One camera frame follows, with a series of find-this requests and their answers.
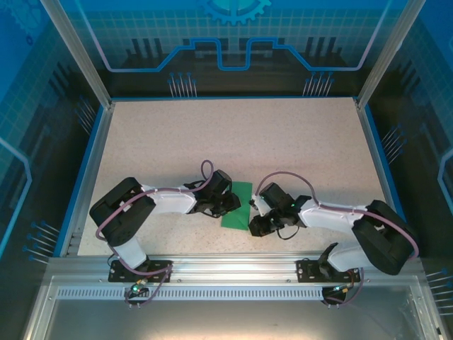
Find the beige work surface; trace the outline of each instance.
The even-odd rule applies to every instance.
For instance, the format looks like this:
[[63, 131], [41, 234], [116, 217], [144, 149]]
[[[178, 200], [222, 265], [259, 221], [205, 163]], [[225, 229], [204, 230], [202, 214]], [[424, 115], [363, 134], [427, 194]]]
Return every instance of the beige work surface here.
[[[351, 98], [229, 99], [117, 103], [91, 204], [129, 176], [155, 187], [199, 180], [203, 159], [253, 190], [286, 170], [305, 176], [326, 203], [384, 199]], [[310, 194], [297, 178], [273, 180], [293, 197]], [[95, 231], [88, 216], [79, 255], [111, 254]], [[320, 251], [348, 239], [322, 228], [300, 229], [289, 241], [252, 237], [202, 214], [151, 215], [137, 236], [148, 254]]]

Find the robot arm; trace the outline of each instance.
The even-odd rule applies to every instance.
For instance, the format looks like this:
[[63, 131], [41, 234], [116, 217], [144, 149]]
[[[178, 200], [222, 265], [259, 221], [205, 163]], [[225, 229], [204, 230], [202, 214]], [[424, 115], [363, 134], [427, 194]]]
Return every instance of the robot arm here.
[[286, 225], [296, 225], [324, 227], [354, 237], [351, 242], [331, 244], [321, 255], [319, 270], [326, 278], [351, 268], [370, 266], [396, 275], [411, 255], [411, 243], [401, 233], [361, 211], [385, 217], [416, 239], [414, 230], [379, 200], [368, 206], [329, 205], [331, 209], [328, 209], [317, 204], [311, 196], [300, 195], [293, 199], [277, 184], [271, 183], [259, 196], [252, 196], [251, 205], [260, 213], [248, 226], [253, 236], [262, 237]]
[[[213, 173], [209, 183], [201, 190], [187, 192], [205, 181], [184, 184], [177, 191], [157, 191], [144, 195], [125, 207], [102, 230], [108, 245], [133, 269], [147, 267], [147, 255], [135, 234], [150, 215], [163, 213], [203, 213], [213, 218], [221, 217], [241, 206], [239, 198], [231, 192], [231, 178], [222, 170]], [[90, 209], [90, 216], [100, 226], [130, 198], [152, 190], [135, 178], [121, 181]]]

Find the green square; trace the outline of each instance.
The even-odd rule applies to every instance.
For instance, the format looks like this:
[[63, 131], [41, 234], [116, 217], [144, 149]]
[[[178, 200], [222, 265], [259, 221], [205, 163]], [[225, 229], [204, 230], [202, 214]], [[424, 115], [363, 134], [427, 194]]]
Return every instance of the green square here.
[[252, 198], [252, 183], [233, 182], [233, 193], [241, 201], [241, 207], [231, 211], [222, 217], [221, 226], [225, 228], [248, 230], [248, 219], [250, 218], [250, 204]]

